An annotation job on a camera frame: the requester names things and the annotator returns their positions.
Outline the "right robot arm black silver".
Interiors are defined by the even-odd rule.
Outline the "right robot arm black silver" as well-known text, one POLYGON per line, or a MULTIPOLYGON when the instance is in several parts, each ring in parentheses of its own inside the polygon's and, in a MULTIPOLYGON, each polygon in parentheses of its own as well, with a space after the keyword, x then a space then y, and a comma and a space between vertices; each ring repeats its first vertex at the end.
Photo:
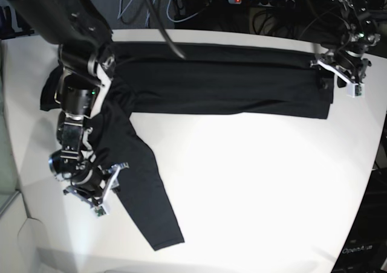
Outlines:
POLYGON ((54 177, 98 217, 108 214, 106 200, 118 187, 124 168, 101 168, 106 152, 90 144, 89 121, 100 114, 115 70, 112 31, 91 0, 7 0, 48 43, 57 45, 62 73, 54 93, 61 112, 56 138, 60 149, 49 157, 54 177))

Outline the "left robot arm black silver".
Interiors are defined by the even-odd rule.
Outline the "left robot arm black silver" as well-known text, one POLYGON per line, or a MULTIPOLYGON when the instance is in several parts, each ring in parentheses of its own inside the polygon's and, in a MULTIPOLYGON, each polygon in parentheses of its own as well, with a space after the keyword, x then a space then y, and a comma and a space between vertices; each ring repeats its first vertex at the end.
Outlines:
POLYGON ((370 47, 380 40, 377 27, 368 10, 367 0, 333 0, 340 8, 339 19, 345 27, 340 43, 329 48, 327 52, 316 54, 310 62, 311 67, 322 68, 332 72, 337 85, 346 88, 352 98, 365 95, 366 70, 372 66, 364 58, 370 47))

